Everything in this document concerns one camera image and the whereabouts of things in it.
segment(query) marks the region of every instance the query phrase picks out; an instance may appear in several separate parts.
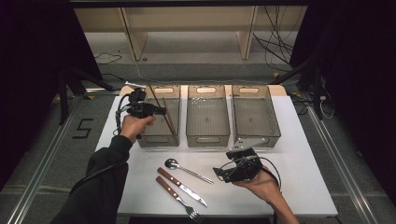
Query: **metal spoon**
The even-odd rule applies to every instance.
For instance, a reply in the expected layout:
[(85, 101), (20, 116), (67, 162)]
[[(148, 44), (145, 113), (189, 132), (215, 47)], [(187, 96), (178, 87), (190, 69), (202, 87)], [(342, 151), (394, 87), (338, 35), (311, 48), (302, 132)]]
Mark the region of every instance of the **metal spoon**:
[(165, 166), (168, 167), (168, 168), (171, 169), (171, 170), (175, 170), (175, 169), (183, 170), (183, 171), (189, 173), (190, 175), (194, 175), (194, 176), (196, 176), (196, 177), (198, 177), (198, 178), (203, 179), (204, 181), (206, 181), (206, 182), (209, 183), (209, 184), (214, 184), (214, 182), (213, 182), (212, 180), (210, 180), (209, 178), (204, 177), (204, 176), (202, 176), (202, 175), (198, 175), (198, 174), (194, 173), (193, 171), (189, 171), (188, 169), (185, 169), (185, 168), (181, 167), (181, 166), (177, 163), (177, 161), (176, 161), (175, 159), (168, 159), (168, 160), (166, 160), (166, 161), (165, 161)]

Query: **wrist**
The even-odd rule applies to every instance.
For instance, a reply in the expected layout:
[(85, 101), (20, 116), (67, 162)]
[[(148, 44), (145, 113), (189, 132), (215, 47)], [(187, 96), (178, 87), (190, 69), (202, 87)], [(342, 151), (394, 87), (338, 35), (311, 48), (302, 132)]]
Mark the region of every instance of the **wrist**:
[(271, 197), (268, 198), (268, 204), (270, 204), (273, 208), (279, 207), (282, 203), (285, 203), (286, 200), (283, 198), (282, 193), (272, 194)]
[(135, 142), (136, 142), (136, 136), (133, 135), (133, 134), (123, 133), (123, 132), (121, 131), (120, 135), (121, 135), (121, 136), (124, 136), (124, 137), (126, 137), (126, 138), (128, 138), (128, 139), (131, 141), (131, 143), (135, 143)]

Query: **wire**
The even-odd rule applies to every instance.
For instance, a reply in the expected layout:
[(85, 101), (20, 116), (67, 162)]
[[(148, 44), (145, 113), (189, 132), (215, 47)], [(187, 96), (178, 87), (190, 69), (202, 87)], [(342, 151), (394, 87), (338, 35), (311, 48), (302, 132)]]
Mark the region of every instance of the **wire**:
[(325, 114), (324, 111), (323, 111), (323, 108), (322, 108), (323, 101), (324, 101), (324, 100), (321, 100), (321, 101), (320, 101), (320, 110), (321, 110), (323, 116), (324, 116), (326, 119), (332, 119), (332, 116), (334, 115), (334, 109), (332, 110), (331, 115), (330, 115), (329, 117), (327, 117), (326, 114)]
[[(273, 30), (271, 31), (270, 40), (271, 40), (271, 38), (272, 38), (272, 36), (273, 36), (274, 38), (276, 38), (276, 40), (279, 42), (279, 45), (280, 45), (281, 43), (283, 43), (283, 40), (282, 40), (282, 38), (280, 37), (279, 31), (278, 31), (278, 29), (277, 29), (277, 18), (278, 18), (278, 14), (279, 14), (279, 13), (278, 13), (279, 7), (276, 7), (276, 24), (273, 23), (273, 21), (272, 21), (272, 19), (271, 19), (271, 17), (270, 17), (270, 14), (268, 13), (267, 6), (264, 6), (264, 9), (265, 9), (265, 12), (266, 12), (266, 14), (267, 14), (268, 19), (269, 19), (270, 22), (271, 22), (271, 26), (273, 27)], [(281, 54), (282, 54), (284, 60), (286, 61), (286, 57), (285, 57), (285, 55), (283, 54), (282, 48), (279, 48), (279, 49), (280, 49), (280, 52), (281, 52)]]
[[(268, 43), (270, 43), (270, 44), (272, 44), (272, 45), (275, 45), (275, 46), (278, 46), (278, 47), (282, 47), (281, 45), (279, 45), (279, 44), (277, 44), (277, 43), (274, 43), (274, 42), (271, 42), (271, 41), (268, 41), (268, 40), (261, 39), (261, 38), (257, 37), (254, 33), (253, 33), (253, 35), (256, 37), (257, 40), (260, 40), (260, 41), (263, 41), (263, 42), (268, 42)], [(282, 48), (292, 50), (292, 46), (287, 45), (287, 44), (285, 44), (285, 45), (286, 45), (286, 46), (285, 46), (285, 47), (282, 47)]]
[(122, 58), (122, 56), (119, 55), (119, 54), (101, 53), (101, 54), (99, 54), (98, 56), (95, 56), (95, 59), (109, 59), (110, 57), (117, 57), (117, 58), (116, 58), (116, 59), (113, 59), (113, 60), (110, 60), (110, 61), (107, 62), (107, 63), (98, 63), (98, 64), (110, 64), (110, 63), (114, 63), (115, 61), (117, 61), (117, 60), (119, 60), (119, 59)]
[(300, 110), (300, 112), (297, 113), (297, 115), (305, 115), (306, 113), (308, 113), (308, 107), (310, 106), (309, 104), (304, 104), (303, 109)]
[(338, 224), (343, 224), (343, 222), (338, 216), (335, 216), (335, 220), (338, 222)]
[(117, 135), (120, 134), (120, 132), (121, 132), (121, 120), (120, 120), (121, 113), (123, 111), (125, 111), (125, 108), (128, 106), (128, 105), (125, 105), (123, 108), (121, 108), (122, 101), (126, 97), (129, 97), (129, 95), (130, 94), (125, 94), (125, 95), (122, 96), (122, 98), (120, 99), (120, 102), (119, 102), (119, 107), (117, 108), (117, 111), (116, 111), (116, 124), (117, 124), (117, 131), (118, 131)]
[(114, 74), (112, 74), (112, 73), (103, 73), (102, 76), (113, 76), (113, 77), (118, 78), (118, 79), (121, 80), (121, 81), (124, 81), (124, 80), (125, 80), (125, 78), (116, 76), (116, 75), (114, 75)]
[(276, 56), (276, 57), (277, 57), (280, 61), (282, 61), (283, 63), (289, 64), (288, 61), (286, 61), (285, 59), (282, 59), (279, 55), (277, 55), (276, 53), (274, 53), (273, 51), (271, 51), (270, 49), (268, 49), (267, 46), (264, 46), (264, 45), (262, 44), (261, 40), (260, 40), (254, 33), (253, 33), (253, 36), (257, 39), (257, 41), (259, 42), (260, 46), (262, 46), (265, 50), (270, 51), (270, 53), (272, 53), (274, 56)]
[(125, 159), (123, 159), (122, 161), (119, 161), (119, 162), (117, 162), (117, 163), (115, 163), (115, 164), (109, 165), (109, 166), (107, 166), (106, 168), (104, 168), (104, 169), (102, 169), (102, 170), (99, 170), (99, 171), (96, 171), (96, 172), (94, 172), (94, 173), (92, 173), (92, 174), (86, 175), (84, 178), (80, 179), (80, 180), (75, 184), (75, 186), (73, 186), (73, 188), (70, 190), (69, 196), (72, 195), (72, 193), (73, 193), (76, 189), (78, 189), (81, 185), (83, 185), (84, 183), (86, 183), (86, 182), (88, 182), (89, 180), (91, 180), (91, 179), (93, 179), (93, 178), (95, 178), (95, 177), (97, 177), (97, 176), (99, 176), (99, 175), (102, 175), (102, 174), (104, 174), (104, 173), (106, 173), (106, 172), (108, 172), (108, 171), (110, 171), (110, 170), (113, 170), (113, 169), (115, 169), (115, 168), (121, 167), (121, 166), (122, 166), (123, 164), (125, 164), (125, 162), (127, 162), (128, 160), (129, 160), (129, 154), (128, 154), (128, 156), (127, 156)]
[(298, 21), (300, 20), (300, 17), (301, 17), (302, 12), (303, 12), (303, 6), (300, 6), (300, 12), (299, 12), (299, 14), (298, 14), (297, 20), (296, 20), (296, 22), (294, 23), (293, 27), (291, 27), (290, 33), (289, 33), (285, 38), (283, 38), (283, 41), (285, 41), (287, 38), (289, 38), (289, 36), (291, 35), (291, 33), (294, 31), (294, 28), (297, 26), (297, 23), (298, 23)]
[[(274, 167), (274, 169), (275, 169), (275, 171), (276, 171), (276, 174), (277, 174), (277, 178), (276, 178), (276, 176), (274, 176), (274, 174), (272, 174), (270, 171), (267, 171), (267, 170), (263, 169), (262, 167), (260, 167), (260, 169), (262, 169), (265, 173), (267, 173), (268, 175), (270, 175), (270, 176), (275, 180), (275, 182), (276, 182), (277, 186), (279, 187), (279, 189), (281, 189), (281, 188), (282, 188), (282, 180), (281, 180), (281, 178), (280, 178), (279, 171), (276, 169), (275, 165), (274, 165), (270, 160), (268, 160), (268, 159), (266, 159), (266, 158), (264, 158), (264, 157), (259, 157), (259, 158), (262, 159), (262, 160), (268, 161), (268, 162)], [(235, 163), (236, 163), (235, 167), (234, 167), (233, 170), (227, 175), (227, 176), (231, 176), (233, 173), (235, 173), (235, 171), (237, 170), (237, 168), (240, 166), (241, 162), (243, 162), (243, 161), (248, 162), (248, 163), (250, 163), (250, 164), (252, 164), (252, 165), (258, 166), (258, 165), (257, 165), (256, 163), (254, 163), (254, 162), (251, 162), (251, 161), (249, 161), (249, 160), (246, 161), (245, 158), (240, 158), (240, 159), (235, 160), (235, 161), (229, 161), (229, 162), (225, 163), (224, 165), (222, 165), (222, 166), (218, 169), (218, 171), (216, 172), (216, 176), (218, 177), (218, 179), (219, 179), (220, 181), (224, 181), (224, 179), (220, 179), (220, 178), (219, 178), (219, 171), (221, 171), (222, 168), (225, 167), (226, 165), (235, 162)]]

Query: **black sleeve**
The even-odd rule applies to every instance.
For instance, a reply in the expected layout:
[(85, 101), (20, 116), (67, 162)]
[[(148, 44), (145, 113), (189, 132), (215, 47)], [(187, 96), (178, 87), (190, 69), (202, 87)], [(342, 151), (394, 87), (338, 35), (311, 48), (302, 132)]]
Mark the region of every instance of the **black sleeve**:
[[(91, 155), (87, 175), (125, 160), (131, 147), (128, 138), (114, 136), (109, 147)], [(69, 196), (51, 223), (116, 223), (127, 174), (128, 164), (125, 163), (85, 182)]]

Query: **wooden handle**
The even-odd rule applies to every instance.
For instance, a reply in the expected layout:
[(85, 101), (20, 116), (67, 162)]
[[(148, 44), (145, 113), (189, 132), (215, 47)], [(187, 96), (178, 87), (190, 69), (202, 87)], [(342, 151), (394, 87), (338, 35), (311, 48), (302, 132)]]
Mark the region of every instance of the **wooden handle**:
[(172, 177), (168, 172), (166, 172), (162, 167), (158, 168), (157, 170), (160, 174), (168, 178), (170, 181), (172, 181), (174, 184), (180, 186), (181, 183), (178, 181), (176, 178)]
[(163, 180), (162, 177), (157, 176), (156, 178), (157, 182), (161, 184), (161, 186), (163, 186), (164, 189), (166, 189), (166, 191), (168, 191), (172, 197), (174, 197), (175, 199), (178, 197), (177, 193)]
[(169, 114), (169, 110), (168, 110), (168, 106), (166, 105), (165, 98), (163, 98), (163, 106), (165, 106), (165, 108), (166, 108), (166, 117), (168, 117), (168, 120), (169, 120), (169, 124), (170, 124), (169, 128), (171, 130), (171, 133), (172, 133), (172, 135), (176, 135), (177, 133), (175, 131), (175, 125), (173, 124), (171, 115)]
[[(154, 90), (152, 89), (151, 85), (148, 83), (149, 89), (152, 92), (152, 95), (154, 96), (155, 101), (157, 102), (158, 107), (161, 107), (160, 102), (157, 99), (157, 96), (155, 95)], [(168, 125), (169, 130), (171, 131), (172, 135), (176, 135), (175, 129), (171, 124), (169, 123), (169, 120), (166, 118), (165, 115), (163, 115), (163, 119), (165, 120), (166, 124)]]

